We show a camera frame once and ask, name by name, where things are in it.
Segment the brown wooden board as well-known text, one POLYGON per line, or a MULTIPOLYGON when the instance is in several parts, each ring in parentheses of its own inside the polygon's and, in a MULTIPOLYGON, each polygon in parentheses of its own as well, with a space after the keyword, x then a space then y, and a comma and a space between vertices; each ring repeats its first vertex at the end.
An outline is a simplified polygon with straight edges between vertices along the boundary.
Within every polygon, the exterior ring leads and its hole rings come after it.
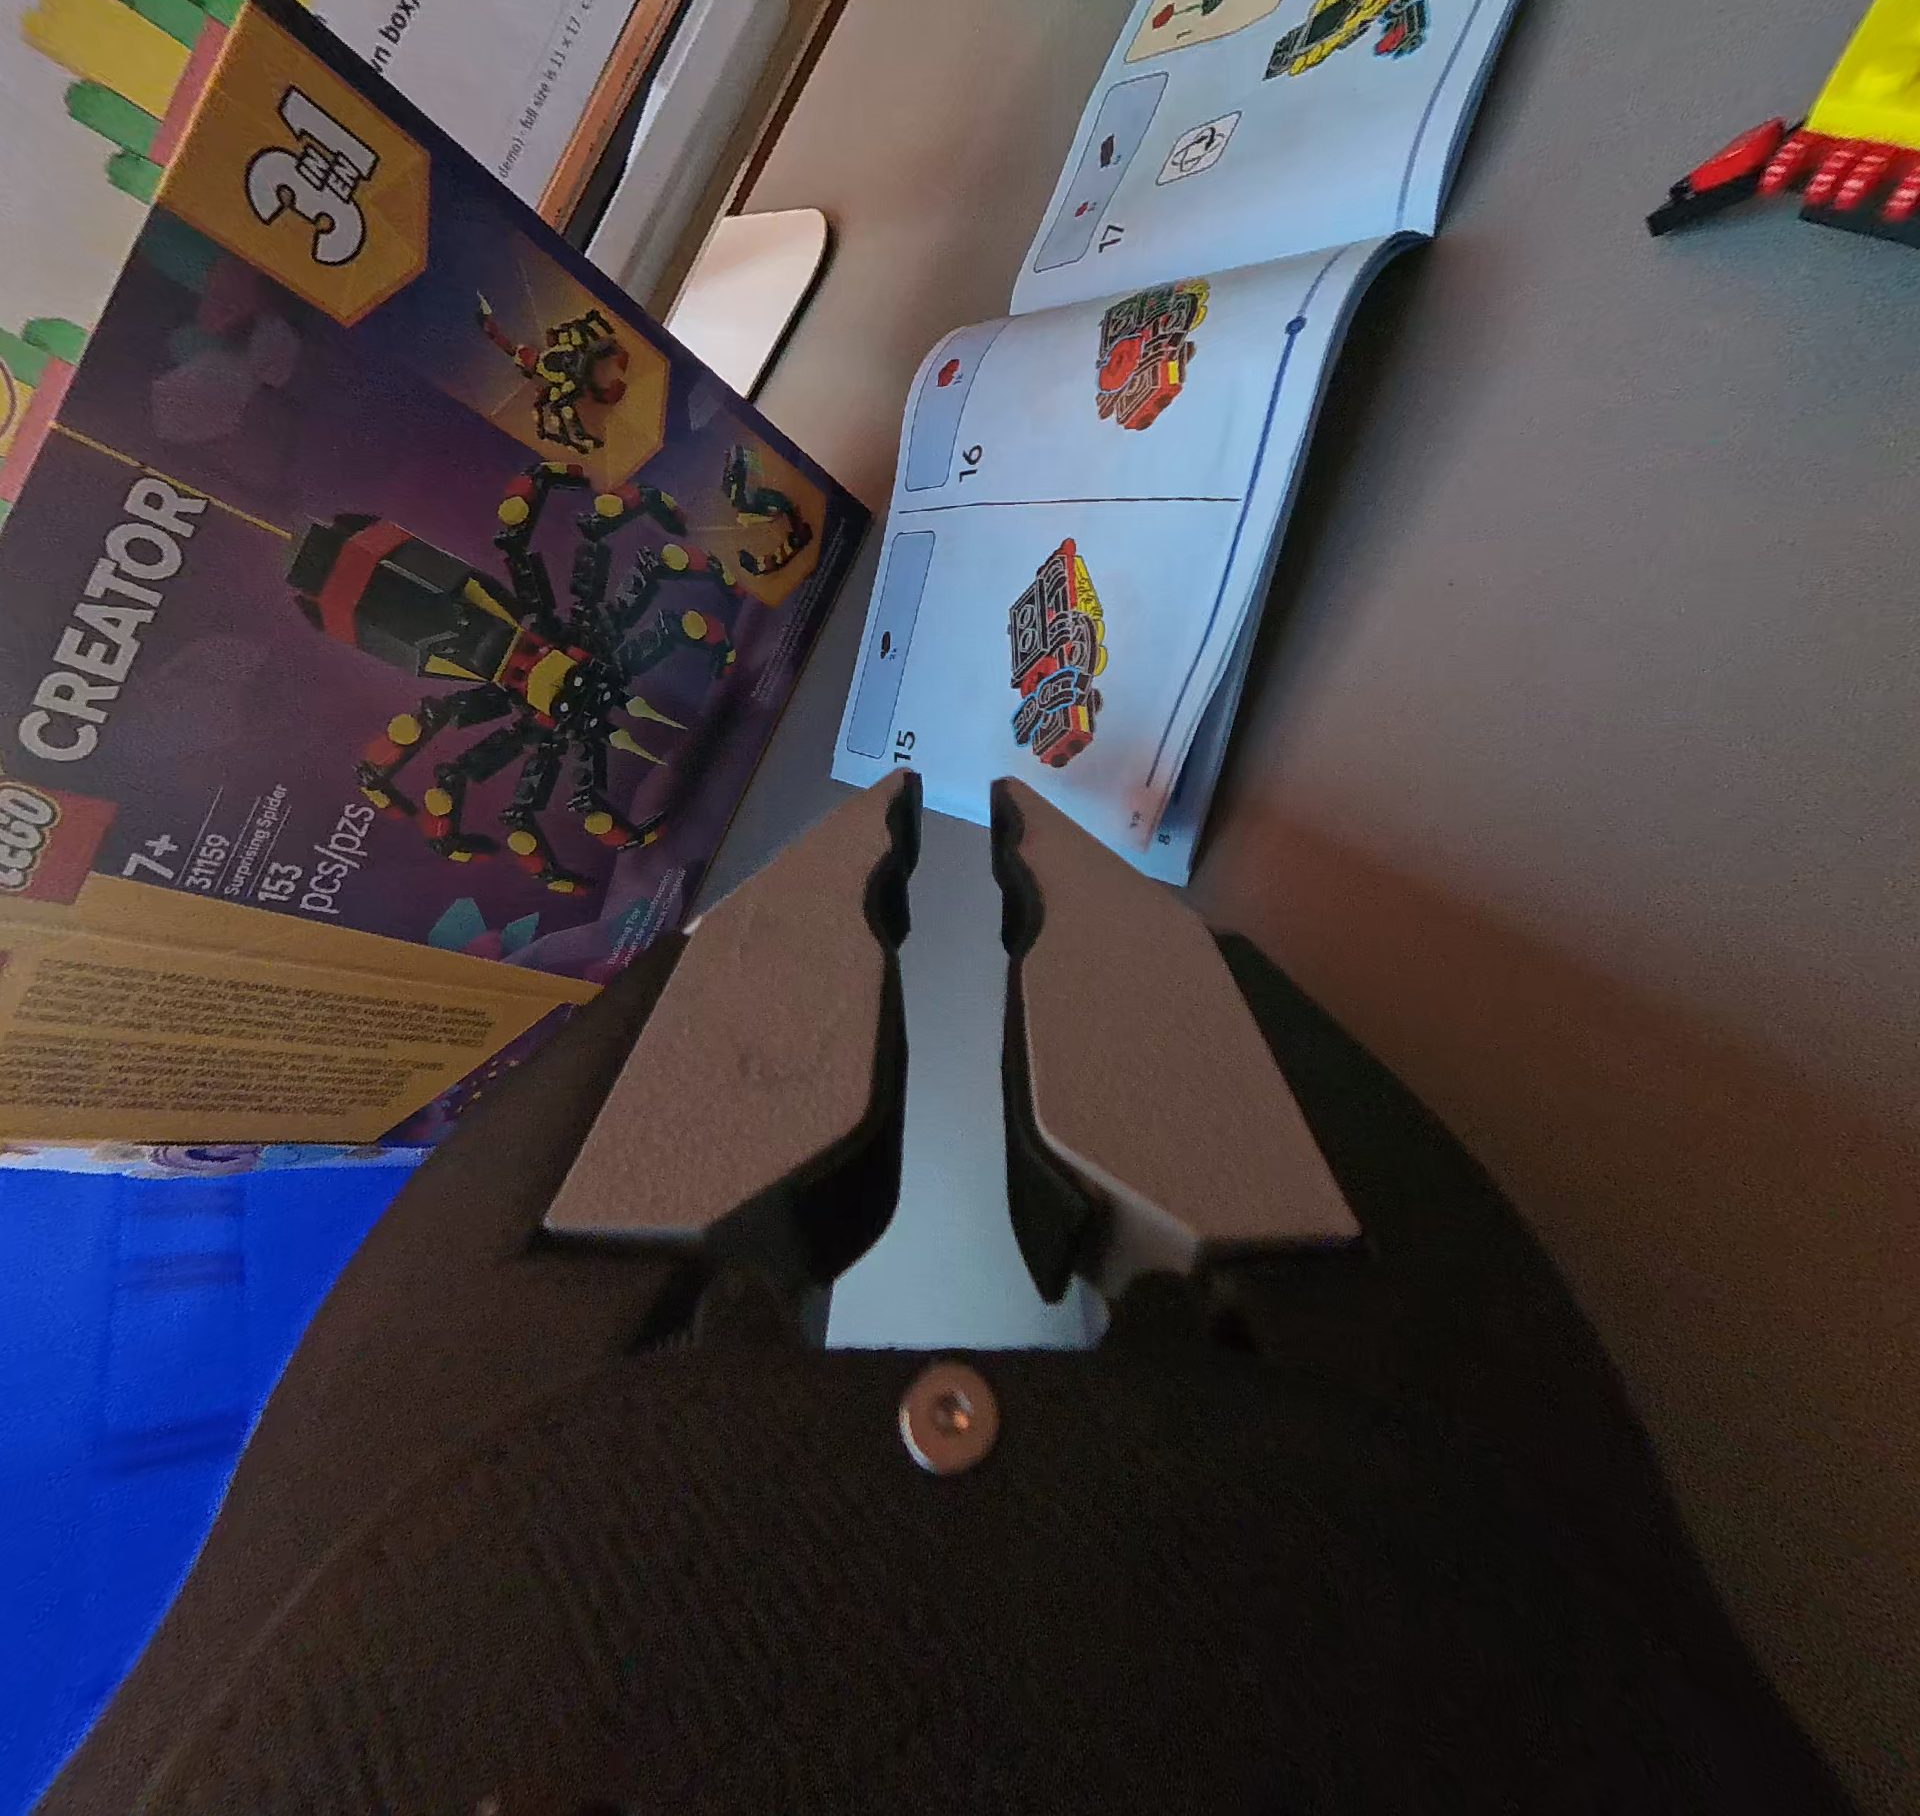
POLYGON ((789 72, 789 77, 780 88, 780 97, 772 102, 763 125, 756 134, 756 147, 748 151, 740 171, 733 183, 733 194, 729 196, 722 215, 737 217, 745 214, 747 200, 753 194, 759 176, 766 171, 772 151, 780 142, 780 132, 799 105, 803 88, 818 67, 818 60, 822 58, 822 52, 827 51, 829 40, 849 4, 851 0, 825 0, 820 7, 789 72))

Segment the purple lego set box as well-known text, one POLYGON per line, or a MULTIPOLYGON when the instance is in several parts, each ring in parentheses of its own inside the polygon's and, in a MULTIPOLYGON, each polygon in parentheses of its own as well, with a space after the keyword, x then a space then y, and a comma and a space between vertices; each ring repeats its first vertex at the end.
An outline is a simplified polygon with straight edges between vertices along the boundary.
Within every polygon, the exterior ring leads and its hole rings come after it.
POLYGON ((4 337, 4 1147, 378 1143, 671 929, 870 516, 297 0, 4 337))

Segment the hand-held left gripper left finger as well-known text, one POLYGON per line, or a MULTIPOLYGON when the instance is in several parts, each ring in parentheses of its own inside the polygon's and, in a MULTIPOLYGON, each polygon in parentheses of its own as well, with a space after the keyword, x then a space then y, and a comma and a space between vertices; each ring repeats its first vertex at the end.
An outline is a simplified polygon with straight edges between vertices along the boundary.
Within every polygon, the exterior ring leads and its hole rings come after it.
POLYGON ((903 1095, 899 945, 922 780, 855 790, 685 937, 542 1229, 718 1254, 789 1240, 903 1095))

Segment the blue cloth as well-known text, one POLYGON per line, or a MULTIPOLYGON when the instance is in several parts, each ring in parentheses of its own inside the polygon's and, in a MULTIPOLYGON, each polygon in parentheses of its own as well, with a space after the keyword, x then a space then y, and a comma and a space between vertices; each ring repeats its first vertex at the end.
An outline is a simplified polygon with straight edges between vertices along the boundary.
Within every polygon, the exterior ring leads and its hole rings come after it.
POLYGON ((4 1811, 35 1804, 155 1637, 302 1335, 422 1160, 4 1154, 4 1811))

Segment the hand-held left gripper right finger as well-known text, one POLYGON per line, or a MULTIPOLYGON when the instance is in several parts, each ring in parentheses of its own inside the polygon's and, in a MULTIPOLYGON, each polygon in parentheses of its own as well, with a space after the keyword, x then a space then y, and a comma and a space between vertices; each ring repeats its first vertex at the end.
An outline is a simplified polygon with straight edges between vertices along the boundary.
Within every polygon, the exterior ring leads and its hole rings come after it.
POLYGON ((1042 1295, 1350 1249, 1361 1229, 1209 925, 997 779, 1007 1194, 1042 1295))

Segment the lego instruction booklet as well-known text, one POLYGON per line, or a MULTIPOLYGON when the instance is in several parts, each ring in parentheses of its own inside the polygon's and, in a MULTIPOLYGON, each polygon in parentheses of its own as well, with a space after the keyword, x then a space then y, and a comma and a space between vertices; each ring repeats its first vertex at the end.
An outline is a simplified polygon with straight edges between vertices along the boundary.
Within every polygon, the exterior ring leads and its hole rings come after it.
POLYGON ((1521 0, 1137 0, 1011 315, 934 347, 831 775, 1033 784, 1182 886, 1350 323, 1521 0))

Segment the yellow red black lego model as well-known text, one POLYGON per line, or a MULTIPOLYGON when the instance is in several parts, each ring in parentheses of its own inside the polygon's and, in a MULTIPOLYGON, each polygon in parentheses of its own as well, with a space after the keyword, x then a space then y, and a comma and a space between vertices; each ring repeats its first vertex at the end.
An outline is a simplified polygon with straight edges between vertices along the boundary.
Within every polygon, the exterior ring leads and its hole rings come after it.
POLYGON ((1816 225, 1919 246, 1919 0, 1873 0, 1807 115, 1769 119, 1678 177, 1647 215, 1664 238, 1754 199, 1816 225))

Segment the silver metal stand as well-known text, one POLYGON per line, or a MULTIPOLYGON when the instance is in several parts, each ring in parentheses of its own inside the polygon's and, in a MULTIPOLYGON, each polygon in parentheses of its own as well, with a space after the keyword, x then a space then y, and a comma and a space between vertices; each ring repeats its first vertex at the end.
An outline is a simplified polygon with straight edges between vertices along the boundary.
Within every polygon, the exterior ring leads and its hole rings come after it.
POLYGON ((585 95, 533 206, 666 323, 822 0, 599 0, 585 95))

